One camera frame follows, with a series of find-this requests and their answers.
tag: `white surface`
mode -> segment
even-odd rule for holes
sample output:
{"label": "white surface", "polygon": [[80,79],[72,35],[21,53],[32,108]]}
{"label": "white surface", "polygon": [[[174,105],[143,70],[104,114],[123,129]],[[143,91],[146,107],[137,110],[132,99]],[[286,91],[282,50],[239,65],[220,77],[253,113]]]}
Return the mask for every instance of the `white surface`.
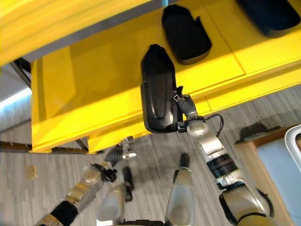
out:
{"label": "white surface", "polygon": [[296,226],[301,226],[301,173],[288,152],[284,138],[257,148]]}

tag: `black cable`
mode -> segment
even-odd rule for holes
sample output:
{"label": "black cable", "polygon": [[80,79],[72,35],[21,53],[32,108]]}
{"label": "black cable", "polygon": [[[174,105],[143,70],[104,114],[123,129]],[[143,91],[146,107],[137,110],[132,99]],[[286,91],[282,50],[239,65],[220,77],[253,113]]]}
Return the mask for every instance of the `black cable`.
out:
{"label": "black cable", "polygon": [[205,121],[207,121],[211,118],[215,118],[215,117],[220,117],[220,120],[221,120],[220,128],[218,129],[218,131],[216,133],[216,136],[218,137],[221,134],[222,129],[224,128],[224,118],[220,114],[212,114],[212,115],[208,116],[207,118],[205,118]]}

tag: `silver metal arm segment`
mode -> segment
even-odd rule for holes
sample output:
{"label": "silver metal arm segment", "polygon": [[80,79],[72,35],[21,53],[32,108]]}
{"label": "silver metal arm segment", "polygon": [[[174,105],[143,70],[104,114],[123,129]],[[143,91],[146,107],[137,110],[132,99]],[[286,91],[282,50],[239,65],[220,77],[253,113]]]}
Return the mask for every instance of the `silver metal arm segment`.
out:
{"label": "silver metal arm segment", "polygon": [[271,203],[267,202],[256,187],[248,183],[243,171],[237,167],[204,120],[198,120],[191,97],[175,96],[174,99],[189,121],[187,133],[195,139],[196,150],[214,175],[218,187],[224,190],[220,202],[228,220],[239,226],[274,226],[275,223],[270,218]]}
{"label": "silver metal arm segment", "polygon": [[112,169],[115,164],[122,159],[136,156],[135,153],[128,152],[132,142],[132,137],[124,139],[108,152],[101,165],[91,165],[91,169],[84,173],[82,180],[36,226],[69,226],[77,215],[93,201],[97,192],[103,187],[104,181],[113,182],[116,179],[116,170]]}

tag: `yellow shelf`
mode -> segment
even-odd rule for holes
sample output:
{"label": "yellow shelf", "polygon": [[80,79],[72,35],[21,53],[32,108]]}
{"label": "yellow shelf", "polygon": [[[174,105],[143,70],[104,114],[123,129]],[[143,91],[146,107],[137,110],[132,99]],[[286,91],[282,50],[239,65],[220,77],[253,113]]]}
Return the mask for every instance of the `yellow shelf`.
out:
{"label": "yellow shelf", "polygon": [[[271,39],[260,33],[236,0],[201,1],[246,74],[301,60],[301,24]],[[289,2],[301,15],[301,1]]]}
{"label": "yellow shelf", "polygon": [[0,66],[150,0],[1,0]]}
{"label": "yellow shelf", "polygon": [[[286,68],[252,81],[233,86],[206,96],[207,101],[196,103],[201,115],[212,114],[271,93],[301,84],[301,65]],[[127,136],[135,138],[150,134],[143,124],[143,120],[135,120],[115,128],[103,130],[89,136],[89,152],[95,153],[108,148]]]}
{"label": "yellow shelf", "polygon": [[178,85],[200,97],[239,82],[243,70],[200,1],[182,0],[201,15],[213,47],[206,59],[184,66],[165,41],[163,9],[135,18],[32,64],[32,144],[43,150],[142,118],[140,62],[148,46],[166,48]]}

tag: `metal frame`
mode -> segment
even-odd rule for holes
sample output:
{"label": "metal frame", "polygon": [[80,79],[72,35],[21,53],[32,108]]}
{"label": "metal frame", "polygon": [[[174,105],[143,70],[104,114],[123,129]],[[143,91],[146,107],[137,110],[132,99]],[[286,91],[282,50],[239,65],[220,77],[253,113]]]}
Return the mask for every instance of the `metal frame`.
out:
{"label": "metal frame", "polygon": [[[0,141],[0,152],[4,153],[30,153],[32,150],[31,144],[20,144],[12,142]],[[77,148],[55,147],[52,148],[53,154],[87,154],[87,150]]]}
{"label": "metal frame", "polygon": [[9,65],[14,69],[14,71],[19,75],[23,82],[31,89],[32,81],[23,71],[23,67],[26,68],[26,71],[31,72],[30,63],[22,58],[22,60],[17,59],[9,63]]}

